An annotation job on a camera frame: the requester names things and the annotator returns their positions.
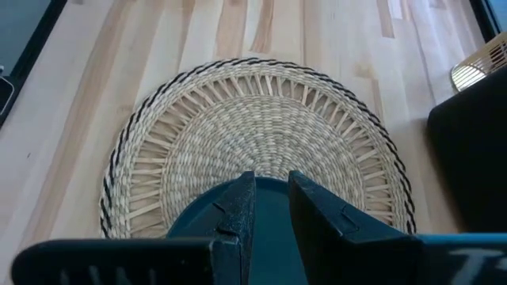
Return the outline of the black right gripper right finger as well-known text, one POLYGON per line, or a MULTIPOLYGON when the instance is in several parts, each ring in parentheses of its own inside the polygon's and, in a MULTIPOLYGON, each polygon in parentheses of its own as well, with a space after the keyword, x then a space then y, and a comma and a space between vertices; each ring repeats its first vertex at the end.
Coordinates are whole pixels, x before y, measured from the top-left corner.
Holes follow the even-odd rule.
POLYGON ((288 186, 310 284, 506 285, 505 234, 404 234, 298 171, 288 186))

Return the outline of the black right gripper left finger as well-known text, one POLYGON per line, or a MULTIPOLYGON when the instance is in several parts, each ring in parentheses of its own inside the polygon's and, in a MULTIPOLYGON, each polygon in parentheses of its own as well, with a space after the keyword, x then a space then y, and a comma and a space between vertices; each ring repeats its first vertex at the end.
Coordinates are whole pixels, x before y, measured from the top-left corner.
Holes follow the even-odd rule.
POLYGON ((15 284, 246 284, 256 182, 244 172, 180 235, 163 239, 68 239, 24 249, 15 284))

